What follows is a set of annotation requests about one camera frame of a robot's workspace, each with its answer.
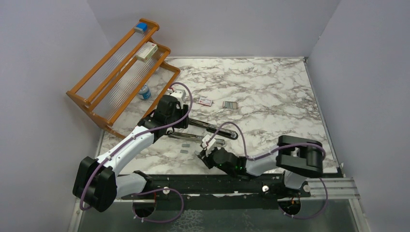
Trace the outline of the black stapler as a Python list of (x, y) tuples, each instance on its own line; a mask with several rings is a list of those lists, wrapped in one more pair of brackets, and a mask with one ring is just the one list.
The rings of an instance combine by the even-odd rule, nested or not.
[[(204, 129), (206, 129), (207, 132), (211, 132), (211, 133), (215, 133), (217, 131), (217, 129), (219, 128), (217, 125), (213, 125), (213, 124), (203, 122), (203, 121), (200, 121), (200, 120), (196, 120), (196, 119), (193, 119), (193, 118), (189, 119), (189, 123), (190, 123), (190, 125), (197, 126), (197, 127), (200, 127), (200, 128), (204, 128)], [(217, 135), (222, 136), (224, 138), (232, 139), (232, 140), (236, 140), (238, 138), (237, 132), (235, 132), (233, 130), (229, 130), (229, 129), (220, 129), (217, 132)]]

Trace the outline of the red white staple box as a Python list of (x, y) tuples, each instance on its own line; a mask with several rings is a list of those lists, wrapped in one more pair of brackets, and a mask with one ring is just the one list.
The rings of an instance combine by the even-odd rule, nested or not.
[(205, 105), (205, 106), (212, 106), (213, 101), (210, 99), (200, 97), (198, 100), (198, 103), (201, 105)]

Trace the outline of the silver staple strip tray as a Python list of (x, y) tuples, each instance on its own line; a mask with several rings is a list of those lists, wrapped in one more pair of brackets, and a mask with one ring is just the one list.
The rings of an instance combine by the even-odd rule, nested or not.
[(238, 109), (238, 103), (234, 101), (224, 101), (222, 107), (224, 109)]

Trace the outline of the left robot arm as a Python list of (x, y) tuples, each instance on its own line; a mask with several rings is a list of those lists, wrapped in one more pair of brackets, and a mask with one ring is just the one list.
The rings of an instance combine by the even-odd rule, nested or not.
[(144, 117), (131, 133), (103, 155), (85, 157), (79, 165), (73, 195), (99, 212), (110, 207), (115, 199), (130, 194), (147, 198), (152, 185), (141, 171), (122, 175), (122, 169), (141, 151), (150, 147), (170, 129), (186, 129), (189, 106), (184, 104), (186, 92), (175, 90), (163, 95), (155, 110)]

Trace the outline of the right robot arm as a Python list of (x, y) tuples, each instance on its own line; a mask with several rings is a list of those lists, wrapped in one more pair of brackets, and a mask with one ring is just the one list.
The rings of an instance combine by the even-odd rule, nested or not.
[(307, 178), (321, 178), (326, 152), (318, 141), (282, 135), (270, 151), (256, 157), (237, 156), (225, 148), (217, 148), (216, 140), (205, 139), (195, 150), (195, 155), (209, 169), (214, 167), (227, 175), (243, 180), (255, 179), (267, 171), (282, 168), (284, 180), (279, 191), (286, 197), (292, 196), (303, 187)]

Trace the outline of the blue white jar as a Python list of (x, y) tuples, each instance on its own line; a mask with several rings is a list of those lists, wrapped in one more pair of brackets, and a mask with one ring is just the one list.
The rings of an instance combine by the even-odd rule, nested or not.
[(151, 92), (147, 84), (144, 84), (139, 90), (138, 97), (142, 100), (148, 100), (151, 97)]

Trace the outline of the orange wooden shelf rack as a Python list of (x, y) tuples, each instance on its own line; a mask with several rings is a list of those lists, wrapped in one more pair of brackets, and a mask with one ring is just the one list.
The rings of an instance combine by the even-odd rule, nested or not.
[(148, 85), (154, 98), (146, 109), (149, 113), (180, 74), (179, 68), (166, 62), (170, 48), (159, 43), (157, 52), (147, 62), (137, 60), (135, 53), (146, 42), (155, 43), (152, 36), (160, 29), (154, 21), (141, 18), (139, 22), (148, 25), (145, 34), (135, 33), (133, 27), (66, 92), (99, 128), (120, 139), (125, 138), (125, 134), (115, 130), (114, 124), (143, 85)]

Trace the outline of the white red box on shelf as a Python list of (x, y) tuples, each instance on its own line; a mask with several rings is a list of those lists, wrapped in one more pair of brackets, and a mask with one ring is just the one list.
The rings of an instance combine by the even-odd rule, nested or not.
[(152, 42), (146, 42), (136, 53), (137, 60), (147, 62), (158, 50), (158, 45)]

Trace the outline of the blue grey eraser block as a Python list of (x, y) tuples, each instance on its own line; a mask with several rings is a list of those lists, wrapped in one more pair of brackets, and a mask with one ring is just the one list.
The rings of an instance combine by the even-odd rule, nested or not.
[(148, 25), (144, 22), (139, 22), (133, 29), (135, 33), (145, 34), (148, 30)]

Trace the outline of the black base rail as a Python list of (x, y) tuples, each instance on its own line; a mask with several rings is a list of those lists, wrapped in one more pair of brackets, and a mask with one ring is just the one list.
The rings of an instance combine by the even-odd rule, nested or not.
[(304, 201), (319, 201), (319, 206), (330, 200), (359, 199), (352, 178), (308, 179), (299, 190), (285, 188), (280, 174), (263, 174), (250, 180), (234, 179), (228, 175), (165, 175), (149, 177), (145, 191), (158, 193), (138, 196), (130, 193), (121, 200), (154, 204), (157, 210), (177, 210), (180, 197), (184, 208), (192, 210), (228, 209), (299, 209)]

